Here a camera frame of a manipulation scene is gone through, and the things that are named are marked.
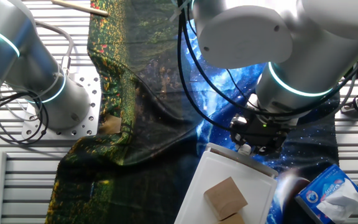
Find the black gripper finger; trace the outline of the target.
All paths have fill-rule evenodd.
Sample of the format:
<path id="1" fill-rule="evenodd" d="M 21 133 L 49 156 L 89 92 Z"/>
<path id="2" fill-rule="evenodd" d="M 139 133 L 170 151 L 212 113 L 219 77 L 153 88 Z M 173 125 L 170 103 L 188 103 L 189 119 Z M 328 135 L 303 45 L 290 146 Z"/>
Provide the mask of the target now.
<path id="1" fill-rule="evenodd" d="M 230 125 L 230 134 L 231 134 L 231 140 L 239 145 L 242 146 L 245 143 L 247 143 L 246 139 L 246 130 L 247 126 L 244 124 L 231 124 Z"/>
<path id="2" fill-rule="evenodd" d="M 274 144 L 268 144 L 263 146 L 262 145 L 255 146 L 253 153 L 257 155 L 269 155 L 269 154 L 276 153 L 277 151 L 278 151 L 278 146 Z"/>

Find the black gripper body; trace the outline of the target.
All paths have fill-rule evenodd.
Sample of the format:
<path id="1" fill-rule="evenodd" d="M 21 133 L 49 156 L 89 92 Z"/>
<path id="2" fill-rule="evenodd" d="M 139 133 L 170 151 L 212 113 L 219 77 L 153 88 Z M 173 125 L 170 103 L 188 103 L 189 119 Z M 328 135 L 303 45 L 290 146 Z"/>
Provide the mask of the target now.
<path id="1" fill-rule="evenodd" d="M 257 117 L 246 119 L 240 125 L 240 134 L 252 146 L 281 146 L 290 130 L 278 124 L 263 123 Z"/>

